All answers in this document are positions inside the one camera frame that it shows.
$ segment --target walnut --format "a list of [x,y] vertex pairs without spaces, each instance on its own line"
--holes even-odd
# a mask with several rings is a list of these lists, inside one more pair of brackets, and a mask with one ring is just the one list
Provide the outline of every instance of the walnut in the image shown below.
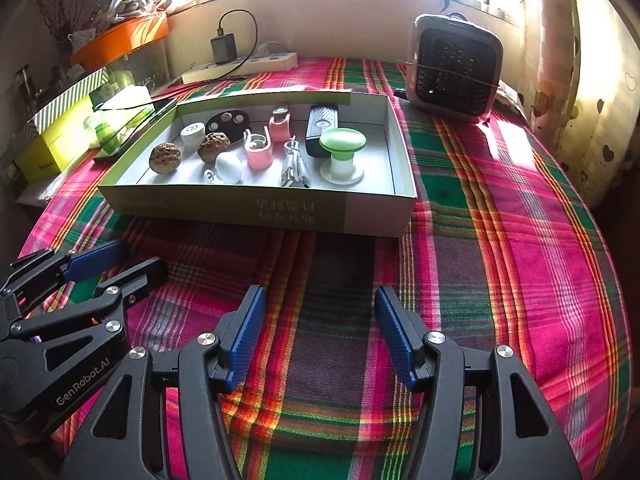
[[156,173],[170,173],[180,166],[181,161],[182,155],[178,147],[170,142],[163,142],[151,151],[149,167]]
[[198,155],[200,155],[203,162],[213,162],[220,153],[224,152],[229,147],[230,144],[231,142],[225,134],[208,134],[200,143]]

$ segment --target space heater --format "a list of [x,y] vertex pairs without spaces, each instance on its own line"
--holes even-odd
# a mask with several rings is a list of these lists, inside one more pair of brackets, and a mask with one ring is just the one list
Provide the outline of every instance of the space heater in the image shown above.
[[409,41],[406,94],[418,108],[465,123],[489,118],[502,69],[492,32],[447,16],[423,14]]

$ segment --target plaid tablecloth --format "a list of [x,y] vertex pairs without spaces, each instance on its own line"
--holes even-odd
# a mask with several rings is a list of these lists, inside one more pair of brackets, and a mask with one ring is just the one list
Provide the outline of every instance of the plaid tablecloth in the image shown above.
[[[307,59],[291,72],[192,89],[183,98],[293,85],[392,96],[403,77],[403,66]],[[496,111],[488,126],[469,126],[392,99],[418,188],[400,240],[120,216],[97,190],[108,168],[89,158],[47,207],[23,253],[84,250],[122,237],[132,246],[127,266],[164,258],[167,284],[129,312],[132,343],[152,351],[214,327],[249,284],[268,289],[246,383],[223,399],[245,479],[399,478],[421,399],[395,380],[373,318],[382,283],[459,344],[514,347],[584,478],[592,478],[620,442],[630,398],[625,311],[593,218],[517,118]],[[45,308],[87,299],[96,282],[70,283]],[[58,431],[65,447],[87,410]],[[185,478],[175,390],[168,425],[172,469]],[[472,431],[469,400],[461,475]]]

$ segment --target yellow box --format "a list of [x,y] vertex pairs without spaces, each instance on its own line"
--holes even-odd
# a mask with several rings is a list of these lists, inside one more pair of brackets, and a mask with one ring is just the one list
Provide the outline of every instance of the yellow box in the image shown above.
[[27,182],[59,174],[89,146],[84,120],[93,113],[89,96],[60,115],[15,159]]

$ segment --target black remote control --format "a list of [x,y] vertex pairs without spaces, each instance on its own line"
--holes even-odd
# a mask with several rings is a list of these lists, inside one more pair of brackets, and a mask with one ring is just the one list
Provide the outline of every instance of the black remote control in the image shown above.
[[331,154],[320,146],[320,136],[325,130],[338,127],[338,107],[335,105],[314,105],[306,127],[305,147],[309,156],[326,157]]

